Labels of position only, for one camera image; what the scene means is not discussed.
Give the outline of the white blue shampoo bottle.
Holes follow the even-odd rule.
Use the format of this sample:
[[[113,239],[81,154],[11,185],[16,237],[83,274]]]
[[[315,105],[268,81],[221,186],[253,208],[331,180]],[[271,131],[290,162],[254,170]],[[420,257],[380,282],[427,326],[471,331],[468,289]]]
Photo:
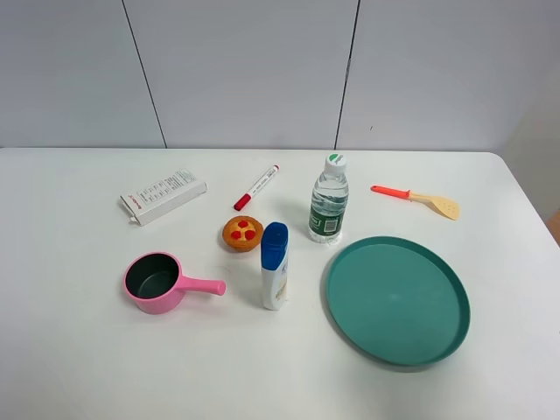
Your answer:
[[[262,303],[278,311],[287,293],[289,231],[281,222],[270,223],[261,240]]]

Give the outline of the red white marker pen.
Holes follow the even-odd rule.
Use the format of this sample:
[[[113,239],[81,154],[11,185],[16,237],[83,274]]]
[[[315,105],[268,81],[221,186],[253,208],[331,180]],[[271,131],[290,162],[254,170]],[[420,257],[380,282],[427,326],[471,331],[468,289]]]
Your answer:
[[[272,165],[233,205],[240,212],[278,173],[279,166]]]

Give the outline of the toy fruit tart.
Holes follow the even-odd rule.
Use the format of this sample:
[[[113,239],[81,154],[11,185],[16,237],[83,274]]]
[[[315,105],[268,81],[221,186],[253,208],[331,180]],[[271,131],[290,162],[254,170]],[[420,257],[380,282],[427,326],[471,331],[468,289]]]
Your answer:
[[[249,252],[260,244],[263,231],[263,225],[258,220],[244,215],[236,216],[222,229],[222,239],[237,252]]]

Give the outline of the clear water bottle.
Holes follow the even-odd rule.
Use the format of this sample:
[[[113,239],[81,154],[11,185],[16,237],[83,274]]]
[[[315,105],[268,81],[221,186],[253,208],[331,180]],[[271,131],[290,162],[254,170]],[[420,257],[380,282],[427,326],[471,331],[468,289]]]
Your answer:
[[[330,153],[311,193],[308,229],[313,241],[327,244],[340,238],[348,197],[347,159]]]

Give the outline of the white cardboard box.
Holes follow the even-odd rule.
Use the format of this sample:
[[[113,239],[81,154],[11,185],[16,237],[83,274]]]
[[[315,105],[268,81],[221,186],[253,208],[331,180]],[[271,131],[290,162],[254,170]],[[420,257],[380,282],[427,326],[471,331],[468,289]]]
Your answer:
[[[145,226],[206,192],[207,183],[183,168],[119,199],[130,221]]]

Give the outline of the pink toy saucepan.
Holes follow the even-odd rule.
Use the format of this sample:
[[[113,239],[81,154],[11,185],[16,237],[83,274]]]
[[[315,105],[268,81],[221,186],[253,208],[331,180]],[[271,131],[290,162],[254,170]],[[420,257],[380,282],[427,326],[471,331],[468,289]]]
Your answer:
[[[143,312],[158,315],[173,310],[187,292],[223,296],[221,280],[206,280],[183,274],[179,260],[169,253],[154,252],[138,257],[126,270],[123,287]]]

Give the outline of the teal round plate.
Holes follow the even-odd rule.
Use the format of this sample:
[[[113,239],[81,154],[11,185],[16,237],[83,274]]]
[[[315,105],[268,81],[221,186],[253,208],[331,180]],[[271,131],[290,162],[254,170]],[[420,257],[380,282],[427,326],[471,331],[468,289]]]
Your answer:
[[[441,257],[413,241],[374,236],[344,248],[325,279],[333,321],[379,361],[423,367],[452,355],[471,320],[465,287]]]

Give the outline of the orange handled toy spatula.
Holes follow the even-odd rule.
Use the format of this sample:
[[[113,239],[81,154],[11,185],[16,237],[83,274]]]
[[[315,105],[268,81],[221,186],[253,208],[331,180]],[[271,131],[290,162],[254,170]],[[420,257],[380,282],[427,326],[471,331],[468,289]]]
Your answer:
[[[453,200],[414,193],[411,190],[403,191],[381,185],[372,185],[370,190],[374,193],[387,195],[401,200],[419,202],[434,210],[447,219],[457,221],[460,217],[460,206]]]

